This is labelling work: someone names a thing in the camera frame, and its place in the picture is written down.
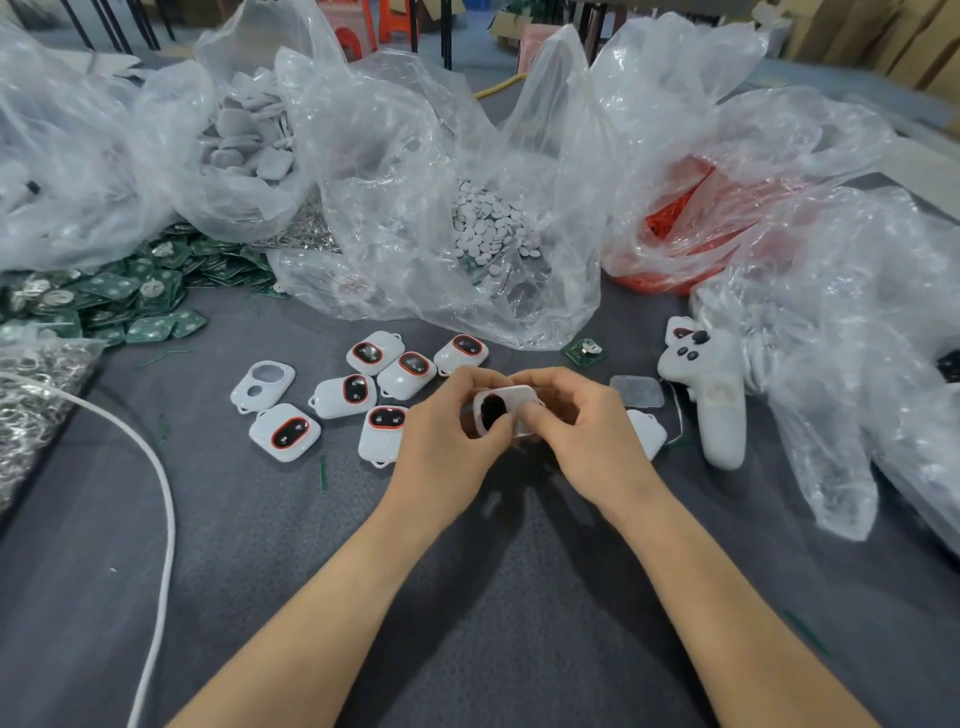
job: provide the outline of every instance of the left hand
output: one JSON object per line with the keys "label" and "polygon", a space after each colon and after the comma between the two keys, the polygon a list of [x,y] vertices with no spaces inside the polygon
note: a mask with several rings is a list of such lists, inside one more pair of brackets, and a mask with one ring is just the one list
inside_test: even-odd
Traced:
{"label": "left hand", "polygon": [[460,410],[480,390],[509,386],[498,372],[459,367],[433,395],[411,407],[383,505],[409,514],[433,536],[466,511],[491,465],[513,441],[515,416],[502,416],[486,436],[471,439]]}

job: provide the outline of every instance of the yellow cable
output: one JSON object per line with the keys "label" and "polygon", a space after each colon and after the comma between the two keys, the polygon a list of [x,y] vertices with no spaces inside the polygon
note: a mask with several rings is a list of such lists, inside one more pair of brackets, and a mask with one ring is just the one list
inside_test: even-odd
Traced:
{"label": "yellow cable", "polygon": [[510,86],[515,84],[517,81],[523,81],[523,79],[525,79],[526,77],[527,77],[527,74],[518,73],[515,76],[511,76],[509,79],[507,79],[501,84],[492,85],[490,88],[484,88],[482,91],[477,91],[475,94],[473,94],[473,98],[477,100],[486,99],[488,96],[493,96],[494,93],[499,93],[504,88],[509,88]]}

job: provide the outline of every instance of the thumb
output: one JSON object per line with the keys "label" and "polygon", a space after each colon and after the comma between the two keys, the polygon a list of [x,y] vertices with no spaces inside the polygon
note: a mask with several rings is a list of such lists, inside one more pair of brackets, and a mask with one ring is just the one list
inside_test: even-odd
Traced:
{"label": "thumb", "polygon": [[502,415],[496,419],[490,431],[476,441],[483,446],[483,450],[490,458],[491,463],[503,454],[504,450],[514,441],[515,424],[516,415]]}
{"label": "thumb", "polygon": [[570,428],[570,425],[562,421],[542,404],[536,404],[531,401],[524,402],[517,410],[517,414],[525,425],[546,440],[554,450],[556,450],[561,438],[566,435],[566,431]]}

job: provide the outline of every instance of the white cable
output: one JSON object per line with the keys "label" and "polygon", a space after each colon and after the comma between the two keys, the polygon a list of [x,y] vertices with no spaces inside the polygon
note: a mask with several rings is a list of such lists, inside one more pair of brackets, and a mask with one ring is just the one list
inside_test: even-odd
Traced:
{"label": "white cable", "polygon": [[167,550],[163,559],[163,574],[160,576],[160,595],[156,602],[154,638],[150,642],[150,650],[147,652],[147,662],[143,666],[143,672],[140,673],[140,683],[136,686],[136,695],[133,697],[133,707],[130,711],[130,717],[127,719],[127,728],[136,728],[140,723],[140,714],[143,713],[143,704],[147,698],[147,689],[150,687],[150,681],[154,675],[156,656],[160,651],[160,643],[163,642],[163,626],[167,620],[167,595],[170,593],[170,574],[174,567],[174,545],[177,541],[177,523],[174,516],[174,499],[170,493],[170,482],[167,480],[167,473],[163,470],[160,459],[156,456],[153,449],[147,445],[146,441],[140,437],[132,427],[107,412],[106,409],[101,409],[96,404],[91,404],[86,400],[81,400],[79,397],[74,397],[61,389],[57,389],[57,387],[52,387],[49,384],[34,381],[33,379],[16,375],[12,372],[0,372],[0,379],[9,379],[23,386],[37,387],[49,394],[72,401],[74,404],[78,404],[80,407],[88,409],[114,423],[130,435],[131,439],[146,453],[150,459],[150,464],[153,465],[156,470],[156,476],[160,480],[160,490],[163,491],[163,507],[166,510],[167,516]]}
{"label": "white cable", "polygon": [[670,385],[670,391],[673,392],[673,403],[677,405],[677,421],[680,423],[680,434],[673,438],[673,440],[668,440],[664,443],[665,445],[673,445],[684,436],[684,413],[680,410],[680,400],[677,399],[677,388],[673,386],[673,382],[667,379],[662,379],[661,381],[665,381]]}

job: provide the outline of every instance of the bag of white plastic parts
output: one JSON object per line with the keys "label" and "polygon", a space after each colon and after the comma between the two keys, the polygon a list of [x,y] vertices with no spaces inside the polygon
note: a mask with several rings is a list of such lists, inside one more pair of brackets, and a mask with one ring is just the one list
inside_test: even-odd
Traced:
{"label": "bag of white plastic parts", "polygon": [[863,107],[806,87],[718,103],[763,56],[748,25],[676,15],[624,25],[591,70],[623,136],[604,270],[641,293],[689,293],[778,203],[875,165],[893,138]]}
{"label": "bag of white plastic parts", "polygon": [[[54,322],[7,322],[0,327],[0,372],[78,394],[93,374],[105,343],[60,338],[58,328]],[[39,387],[0,376],[0,513],[10,508],[21,483],[72,408],[69,401]]]}
{"label": "bag of white plastic parts", "polygon": [[100,265],[171,215],[140,154],[139,91],[84,77],[0,19],[0,271]]}
{"label": "bag of white plastic parts", "polygon": [[960,553],[960,397],[937,361],[960,348],[960,230],[884,188],[801,193],[741,233],[693,289],[708,328],[743,344],[817,522],[853,540],[876,518],[873,460]]}
{"label": "bag of white plastic parts", "polygon": [[[295,85],[304,64],[287,60]],[[270,252],[280,285],[333,316],[566,344],[600,302],[613,153],[573,29],[543,44],[499,130],[462,77],[420,57],[312,65],[294,126],[343,254]]]}
{"label": "bag of white plastic parts", "polygon": [[316,3],[246,0],[201,36],[197,61],[151,76],[137,104],[166,198],[212,238],[277,235],[310,191],[290,116],[298,97],[274,72],[280,47],[343,60]]}

